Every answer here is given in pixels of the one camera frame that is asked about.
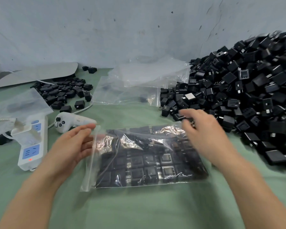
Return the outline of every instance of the white power strip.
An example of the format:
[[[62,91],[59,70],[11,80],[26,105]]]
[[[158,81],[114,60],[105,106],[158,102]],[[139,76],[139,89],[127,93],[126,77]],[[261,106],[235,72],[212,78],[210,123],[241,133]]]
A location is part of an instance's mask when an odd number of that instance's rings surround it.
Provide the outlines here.
[[[29,116],[27,124],[31,124],[40,134],[41,142],[31,146],[21,146],[18,166],[24,171],[33,171],[48,152],[48,118],[40,115]]]

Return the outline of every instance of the stain on wall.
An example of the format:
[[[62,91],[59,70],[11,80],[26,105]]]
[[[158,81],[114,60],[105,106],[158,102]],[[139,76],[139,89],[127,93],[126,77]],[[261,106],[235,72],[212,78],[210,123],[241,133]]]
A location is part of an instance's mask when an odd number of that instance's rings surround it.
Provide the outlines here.
[[[0,69],[114,67],[138,55],[189,61],[278,29],[286,0],[0,0]]]

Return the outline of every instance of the plastic bag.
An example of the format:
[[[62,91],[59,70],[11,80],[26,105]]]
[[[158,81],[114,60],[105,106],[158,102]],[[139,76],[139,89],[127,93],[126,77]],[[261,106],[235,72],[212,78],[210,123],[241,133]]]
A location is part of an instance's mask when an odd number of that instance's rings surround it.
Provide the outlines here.
[[[48,115],[52,112],[53,110],[35,88],[0,102],[0,119],[16,118],[25,123],[26,118],[30,115]],[[0,122],[0,134],[10,130],[12,128],[10,128],[9,122]]]
[[[108,76],[121,80],[125,87],[167,88],[169,80],[187,83],[190,67],[188,63],[169,56],[155,62],[149,57],[139,57],[118,65],[108,72]]]
[[[102,76],[93,93],[94,104],[145,103],[160,106],[160,88],[124,87],[120,80]]]
[[[174,125],[107,130],[88,159],[81,191],[189,182],[208,177],[198,153]]]

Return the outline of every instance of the green table surface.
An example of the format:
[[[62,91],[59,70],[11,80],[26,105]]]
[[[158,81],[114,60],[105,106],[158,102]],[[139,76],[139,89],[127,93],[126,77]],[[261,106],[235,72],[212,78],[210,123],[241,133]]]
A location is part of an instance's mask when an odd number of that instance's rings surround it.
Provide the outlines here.
[[[77,77],[97,86],[101,76],[110,69],[95,74],[77,71]],[[32,83],[0,88],[0,101],[30,88]],[[70,101],[71,106],[78,98]],[[48,115],[54,121],[58,111]],[[94,105],[80,115],[95,119],[103,129],[139,127],[172,123],[161,117],[157,107],[147,105]],[[60,134],[48,131],[50,149]],[[270,167],[255,150],[244,146],[230,133],[239,153],[251,161],[262,173],[273,192],[286,206],[286,170]],[[0,219],[8,203],[31,172],[18,166],[20,145],[13,141],[0,146]],[[210,173],[205,181],[158,186],[93,189],[79,192],[85,173],[81,162],[71,177],[58,190],[49,228],[244,228],[240,212],[227,182],[209,162],[204,163]]]

